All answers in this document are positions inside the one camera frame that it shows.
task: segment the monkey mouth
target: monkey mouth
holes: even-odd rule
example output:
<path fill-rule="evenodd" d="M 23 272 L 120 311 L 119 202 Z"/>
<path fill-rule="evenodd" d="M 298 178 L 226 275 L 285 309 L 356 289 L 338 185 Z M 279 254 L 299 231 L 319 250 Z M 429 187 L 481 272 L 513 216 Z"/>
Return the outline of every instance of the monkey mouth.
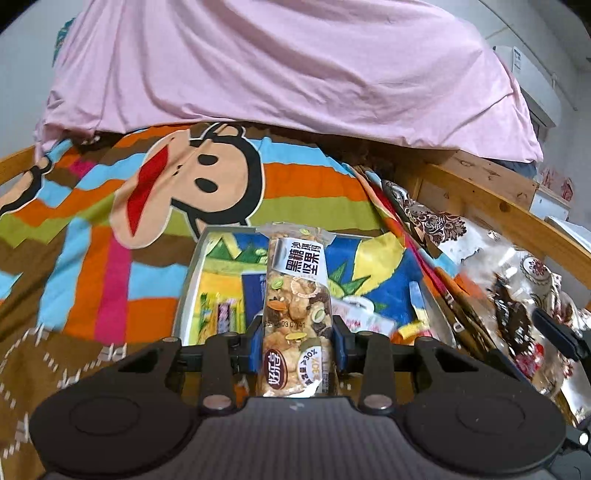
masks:
<path fill-rule="evenodd" d="M 139 221 L 150 193 L 167 164 L 168 146 L 166 145 L 139 169 L 138 183 L 127 200 L 127 219 L 132 235 L 135 235 L 138 230 Z"/>

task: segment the round pad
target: round pad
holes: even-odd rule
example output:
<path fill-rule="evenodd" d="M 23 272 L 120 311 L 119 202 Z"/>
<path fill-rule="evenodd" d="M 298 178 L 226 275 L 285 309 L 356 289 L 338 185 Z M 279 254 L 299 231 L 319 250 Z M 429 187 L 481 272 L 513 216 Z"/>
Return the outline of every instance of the round pad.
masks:
<path fill-rule="evenodd" d="M 478 475 L 516 475 L 540 467 L 566 436 L 558 408 L 542 395 L 424 392 L 408 406 L 414 443 L 437 463 Z"/>
<path fill-rule="evenodd" d="M 127 476 L 174 456 L 193 423 L 190 408 L 169 390 L 101 395 L 72 389 L 39 406 L 31 437 L 50 469 Z"/>

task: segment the snack wrapper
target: snack wrapper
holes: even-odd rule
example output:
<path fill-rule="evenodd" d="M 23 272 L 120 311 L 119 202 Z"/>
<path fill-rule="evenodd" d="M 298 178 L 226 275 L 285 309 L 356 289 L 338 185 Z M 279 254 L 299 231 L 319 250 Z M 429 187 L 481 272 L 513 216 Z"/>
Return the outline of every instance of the snack wrapper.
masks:
<path fill-rule="evenodd" d="M 324 248 L 335 235 L 292 223 L 272 223 L 258 231 L 269 237 L 259 393 L 328 394 L 332 308 Z"/>

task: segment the brand logo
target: brand logo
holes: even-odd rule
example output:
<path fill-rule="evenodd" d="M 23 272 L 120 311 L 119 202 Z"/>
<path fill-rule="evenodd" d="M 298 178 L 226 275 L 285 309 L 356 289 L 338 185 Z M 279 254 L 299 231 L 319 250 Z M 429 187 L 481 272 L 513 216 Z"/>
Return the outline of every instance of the brand logo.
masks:
<path fill-rule="evenodd" d="M 265 378 L 269 386 L 280 390 L 287 383 L 287 366 L 285 359 L 279 350 L 271 349 L 265 353 L 263 359 Z"/>

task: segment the monkey eye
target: monkey eye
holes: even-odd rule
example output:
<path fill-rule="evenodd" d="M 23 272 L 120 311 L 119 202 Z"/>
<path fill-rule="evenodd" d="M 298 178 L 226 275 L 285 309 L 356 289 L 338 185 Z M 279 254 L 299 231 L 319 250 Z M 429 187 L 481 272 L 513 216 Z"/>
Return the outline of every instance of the monkey eye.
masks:
<path fill-rule="evenodd" d="M 195 180 L 195 185 L 197 185 L 199 190 L 205 193 L 213 193 L 217 191 L 217 183 L 201 177 Z"/>
<path fill-rule="evenodd" d="M 201 155 L 199 155 L 197 157 L 197 161 L 201 165 L 205 165 L 206 167 L 208 167 L 210 165 L 215 165 L 218 160 L 219 160 L 219 158 L 217 158 L 215 155 L 207 155 L 205 153 L 202 153 Z"/>

